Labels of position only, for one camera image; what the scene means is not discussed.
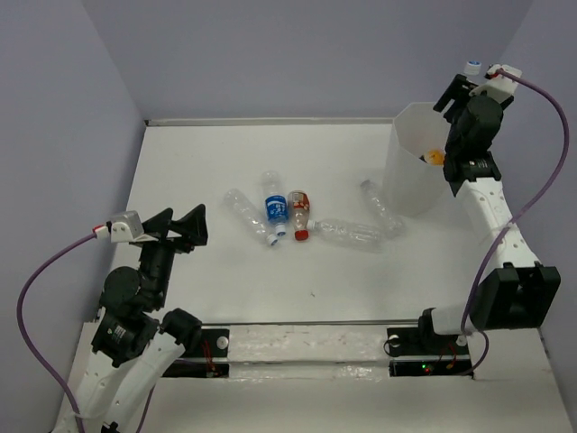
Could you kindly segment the clear crushed plastic bottle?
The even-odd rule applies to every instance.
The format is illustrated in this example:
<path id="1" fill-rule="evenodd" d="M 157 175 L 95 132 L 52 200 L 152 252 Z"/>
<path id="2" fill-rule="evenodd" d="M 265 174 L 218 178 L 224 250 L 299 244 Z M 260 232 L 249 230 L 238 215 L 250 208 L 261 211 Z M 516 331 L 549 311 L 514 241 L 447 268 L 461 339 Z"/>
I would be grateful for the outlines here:
<path id="1" fill-rule="evenodd" d="M 239 189 L 228 190 L 224 194 L 224 204 L 254 239 L 269 247 L 278 243 L 277 235 L 266 224 L 261 212 Z"/>

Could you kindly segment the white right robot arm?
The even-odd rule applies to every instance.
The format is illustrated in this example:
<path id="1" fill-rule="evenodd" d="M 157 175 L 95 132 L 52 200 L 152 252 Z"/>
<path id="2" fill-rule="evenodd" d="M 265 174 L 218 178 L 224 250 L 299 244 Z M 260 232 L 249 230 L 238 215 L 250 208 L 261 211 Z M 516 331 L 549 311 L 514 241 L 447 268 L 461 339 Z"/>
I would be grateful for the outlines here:
<path id="1" fill-rule="evenodd" d="M 568 150 L 569 129 L 559 104 L 543 89 L 523 80 L 520 70 L 494 65 L 477 85 L 462 74 L 454 76 L 432 110 L 442 113 L 450 125 L 444 153 L 444 179 L 453 196 L 466 208 L 481 247 L 487 250 L 477 271 L 466 302 L 425 309 L 418 319 L 415 342 L 424 353 L 434 354 L 457 340 L 458 336 L 491 329 L 537 328 L 560 285 L 554 266 L 544 266 L 524 244 L 517 221 L 545 194 L 563 166 Z M 563 124 L 561 160 L 545 185 L 512 215 L 502 195 L 501 173 L 489 148 L 499 131 L 504 110 L 512 103 L 517 84 L 531 88 L 551 102 Z M 377 201 L 377 187 L 370 181 L 361 185 L 372 202 L 381 227 L 364 226 L 336 219 L 313 220 L 309 217 L 308 198 L 302 191 L 289 197 L 295 239 L 309 235 L 328 243 L 366 252 L 379 252 L 388 236 L 398 236 L 398 220 L 389 204 Z"/>

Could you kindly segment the blue label water bottle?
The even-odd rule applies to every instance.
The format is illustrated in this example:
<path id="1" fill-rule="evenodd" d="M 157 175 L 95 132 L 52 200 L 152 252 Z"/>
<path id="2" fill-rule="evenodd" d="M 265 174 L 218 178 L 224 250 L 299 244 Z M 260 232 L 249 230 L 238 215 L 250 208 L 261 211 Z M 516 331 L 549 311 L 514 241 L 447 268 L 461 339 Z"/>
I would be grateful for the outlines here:
<path id="1" fill-rule="evenodd" d="M 274 228 L 276 236 L 282 237 L 287 233 L 289 212 L 279 174 L 274 170 L 264 172 L 261 176 L 261 186 L 267 220 Z"/>

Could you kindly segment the orange juice bottle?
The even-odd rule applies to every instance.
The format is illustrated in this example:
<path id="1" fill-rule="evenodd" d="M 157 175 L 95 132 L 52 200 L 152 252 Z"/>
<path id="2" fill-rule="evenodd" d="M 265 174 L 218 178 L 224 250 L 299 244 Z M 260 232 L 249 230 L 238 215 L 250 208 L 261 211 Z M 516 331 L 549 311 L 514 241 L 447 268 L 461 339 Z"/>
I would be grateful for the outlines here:
<path id="1" fill-rule="evenodd" d="M 432 166 L 443 166 L 445 159 L 445 153 L 440 149 L 433 149 L 423 153 L 419 160 Z"/>

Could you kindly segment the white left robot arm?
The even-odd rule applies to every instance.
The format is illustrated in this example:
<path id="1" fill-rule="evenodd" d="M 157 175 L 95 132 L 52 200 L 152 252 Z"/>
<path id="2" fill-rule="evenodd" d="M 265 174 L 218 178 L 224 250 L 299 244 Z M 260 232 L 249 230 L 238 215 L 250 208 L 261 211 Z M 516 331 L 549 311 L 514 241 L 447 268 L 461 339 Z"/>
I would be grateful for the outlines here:
<path id="1" fill-rule="evenodd" d="M 163 320 L 151 315 L 165 305 L 175 255 L 191 253 L 208 240 L 205 205 L 178 220 L 172 216 L 170 207 L 145 221 L 125 211 L 95 228 L 98 239 L 139 247 L 139 264 L 117 267 L 105 279 L 99 298 L 104 314 L 87 368 L 56 431 L 125 431 L 164 372 L 198 349 L 199 319 L 183 309 L 173 309 Z"/>

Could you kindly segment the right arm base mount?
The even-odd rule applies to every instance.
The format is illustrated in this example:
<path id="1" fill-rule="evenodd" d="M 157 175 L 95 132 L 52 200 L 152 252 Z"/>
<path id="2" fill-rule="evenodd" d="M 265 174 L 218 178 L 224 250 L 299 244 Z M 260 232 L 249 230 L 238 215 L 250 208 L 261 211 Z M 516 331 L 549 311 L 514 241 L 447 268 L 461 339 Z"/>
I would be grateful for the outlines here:
<path id="1" fill-rule="evenodd" d="M 417 327 L 391 327 L 383 350 L 389 357 L 389 376 L 393 378 L 472 376 L 472 359 L 462 336 L 425 340 Z"/>

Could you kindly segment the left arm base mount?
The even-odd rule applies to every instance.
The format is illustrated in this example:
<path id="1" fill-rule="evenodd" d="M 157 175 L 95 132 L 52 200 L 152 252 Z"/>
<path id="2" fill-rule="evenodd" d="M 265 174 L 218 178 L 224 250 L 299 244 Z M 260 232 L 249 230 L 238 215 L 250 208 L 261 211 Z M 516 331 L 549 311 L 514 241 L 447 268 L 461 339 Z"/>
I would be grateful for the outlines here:
<path id="1" fill-rule="evenodd" d="M 203 328 L 198 344 L 187 350 L 162 375 L 163 378 L 220 379 L 229 376 L 230 329 Z"/>

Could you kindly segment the red cap small bottle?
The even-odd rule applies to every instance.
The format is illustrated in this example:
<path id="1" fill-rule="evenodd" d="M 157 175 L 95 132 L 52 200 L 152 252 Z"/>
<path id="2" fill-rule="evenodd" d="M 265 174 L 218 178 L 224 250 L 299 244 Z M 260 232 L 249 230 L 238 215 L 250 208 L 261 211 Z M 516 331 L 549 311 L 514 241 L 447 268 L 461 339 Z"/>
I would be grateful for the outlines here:
<path id="1" fill-rule="evenodd" d="M 288 203 L 295 240 L 304 242 L 309 237 L 307 224 L 310 214 L 310 202 L 308 196 L 302 190 L 293 190 L 288 194 Z"/>

